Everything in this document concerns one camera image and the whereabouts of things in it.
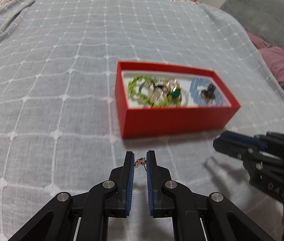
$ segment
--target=jewelry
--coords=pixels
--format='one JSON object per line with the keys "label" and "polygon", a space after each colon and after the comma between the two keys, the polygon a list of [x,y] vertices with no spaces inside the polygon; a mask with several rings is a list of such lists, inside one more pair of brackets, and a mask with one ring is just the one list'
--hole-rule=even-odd
{"label": "jewelry", "polygon": [[145,169],[145,171],[146,171],[145,165],[146,165],[146,159],[145,159],[145,157],[143,157],[143,158],[138,158],[138,159],[134,162],[134,166],[135,166],[136,168],[139,167],[139,166],[144,166],[144,169]]}
{"label": "jewelry", "polygon": [[[143,89],[148,90],[148,95],[143,93]],[[183,106],[188,104],[188,93],[181,88],[176,79],[164,79],[149,77],[146,75],[136,76],[128,83],[128,95],[132,100],[136,100],[142,105],[154,107],[170,107],[172,104],[181,106],[182,94],[185,97]]]}
{"label": "jewelry", "polygon": [[210,83],[206,90],[201,91],[201,97],[206,103],[211,103],[215,99],[215,86]]}
{"label": "jewelry", "polygon": [[166,79],[163,77],[156,77],[157,80],[162,83],[162,91],[168,97],[172,97],[173,101],[177,102],[178,106],[181,106],[182,95],[184,100],[183,107],[186,107],[189,103],[189,93],[184,90],[177,79]]}

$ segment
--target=green bracelet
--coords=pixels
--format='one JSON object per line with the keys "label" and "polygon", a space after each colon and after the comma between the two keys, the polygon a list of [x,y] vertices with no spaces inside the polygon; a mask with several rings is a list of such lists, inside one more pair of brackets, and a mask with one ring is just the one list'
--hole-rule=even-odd
{"label": "green bracelet", "polygon": [[172,95],[168,95],[164,100],[159,101],[158,103],[155,103],[154,100],[150,99],[148,95],[143,94],[141,90],[136,92],[136,86],[138,81],[144,80],[146,83],[155,85],[156,82],[158,82],[157,79],[151,79],[151,77],[146,75],[136,76],[134,79],[130,82],[128,82],[128,95],[132,100],[136,100],[138,102],[141,102],[143,105],[149,105],[151,108],[161,108],[161,107],[169,107],[170,102],[174,101],[176,106],[181,105],[182,98],[178,97],[174,99]]}

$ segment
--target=metal pivot screw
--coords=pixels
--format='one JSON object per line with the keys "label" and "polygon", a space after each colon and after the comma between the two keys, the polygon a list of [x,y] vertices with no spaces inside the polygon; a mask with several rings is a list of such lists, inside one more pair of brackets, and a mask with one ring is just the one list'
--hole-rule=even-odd
{"label": "metal pivot screw", "polygon": [[115,186],[115,183],[112,180],[106,180],[103,182],[103,187],[112,188]]}
{"label": "metal pivot screw", "polygon": [[175,181],[173,181],[173,180],[169,180],[169,181],[166,181],[166,182],[165,182],[165,186],[166,186],[167,188],[176,188],[177,185],[178,185],[178,184],[177,184]]}
{"label": "metal pivot screw", "polygon": [[221,193],[215,192],[212,194],[211,198],[215,201],[215,202],[220,202],[223,200],[223,195]]}
{"label": "metal pivot screw", "polygon": [[57,200],[61,201],[61,202],[66,201],[68,198],[69,198],[69,194],[67,194],[67,193],[60,193],[57,196]]}
{"label": "metal pivot screw", "polygon": [[263,166],[262,166],[261,163],[255,164],[255,167],[256,167],[258,170],[262,170],[262,169],[263,169]]}

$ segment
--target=red cardboard box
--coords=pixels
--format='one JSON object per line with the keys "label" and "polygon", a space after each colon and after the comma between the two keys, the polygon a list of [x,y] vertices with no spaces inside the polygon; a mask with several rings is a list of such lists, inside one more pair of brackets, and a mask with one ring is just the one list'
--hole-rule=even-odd
{"label": "red cardboard box", "polygon": [[[227,99],[228,106],[130,108],[122,71],[164,71],[210,77]],[[221,78],[212,70],[152,62],[118,62],[115,97],[123,139],[223,128],[241,107]]]}

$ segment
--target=bed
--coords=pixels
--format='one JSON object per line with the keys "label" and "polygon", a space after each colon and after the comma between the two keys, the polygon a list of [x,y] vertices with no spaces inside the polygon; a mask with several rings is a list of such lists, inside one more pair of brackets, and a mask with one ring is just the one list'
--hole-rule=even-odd
{"label": "bed", "polygon": [[[121,140],[114,101],[118,60],[215,70],[242,107],[226,129],[284,133],[284,91],[232,16],[189,0],[0,0],[0,240],[60,191],[88,191],[155,150],[158,165],[193,192],[219,191],[276,240],[282,205],[248,184],[240,161],[216,153],[221,131]],[[131,215],[109,240],[173,240],[149,216],[136,169]]]}

